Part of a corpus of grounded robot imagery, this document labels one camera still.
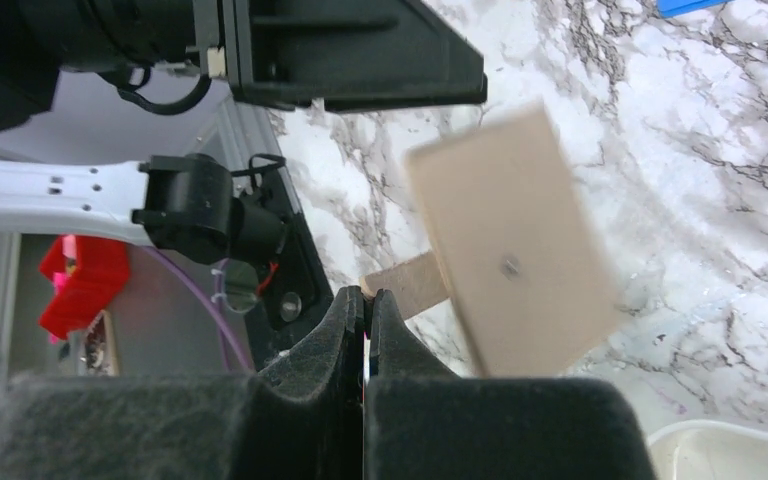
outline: white marble surface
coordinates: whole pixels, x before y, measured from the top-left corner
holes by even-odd
[[[428,248],[406,149],[542,99],[629,320],[578,371],[619,385],[648,431],[768,424],[768,0],[670,20],[636,0],[429,4],[484,54],[482,108],[273,117],[334,286]],[[469,371],[447,305],[411,324]]]

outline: black cable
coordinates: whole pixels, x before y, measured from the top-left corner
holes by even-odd
[[[131,102],[149,113],[153,113],[155,115],[172,116],[180,115],[192,109],[198,105],[199,102],[204,100],[204,97],[207,96],[207,92],[210,90],[210,84],[210,77],[207,75],[202,75],[199,77],[198,83],[196,83],[196,86],[190,93],[188,93],[184,98],[178,100],[177,102],[172,103],[154,103],[137,93],[136,90],[127,88],[119,87],[117,88],[117,92],[119,93],[119,98],[122,100]]]
[[[254,159],[255,158],[262,158],[264,160],[269,160],[269,165],[261,165],[259,167],[254,166]],[[231,176],[234,178],[239,177],[249,177],[249,181],[251,182],[252,190],[259,187],[257,184],[257,177],[256,175],[262,175],[266,172],[271,172],[273,170],[278,170],[281,167],[284,167],[287,165],[287,159],[282,157],[281,155],[274,155],[271,153],[255,153],[251,157],[249,157],[249,167],[245,170],[235,170],[231,172]]]

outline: red bin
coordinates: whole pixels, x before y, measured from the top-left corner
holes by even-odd
[[[90,326],[131,276],[126,245],[106,238],[75,236],[75,270],[46,307],[39,324],[52,335],[66,340],[69,332]],[[50,282],[55,273],[66,273],[63,237],[40,263],[39,270]]]

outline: brown cardboard box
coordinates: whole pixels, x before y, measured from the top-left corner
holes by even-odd
[[[391,271],[374,289],[389,279],[408,318],[445,296],[427,287],[436,263],[479,374],[554,375],[616,330],[609,277],[542,108],[420,148],[407,171],[434,254],[409,263],[424,275]],[[417,298],[404,303],[405,291]]]

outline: marble table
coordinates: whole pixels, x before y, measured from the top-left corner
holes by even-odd
[[[428,3],[484,54],[485,105],[272,117],[333,285],[429,248],[407,149],[542,100],[627,318],[575,372],[617,384],[647,432],[768,424],[768,0],[669,20],[636,0]],[[449,305],[409,323],[469,374]]]

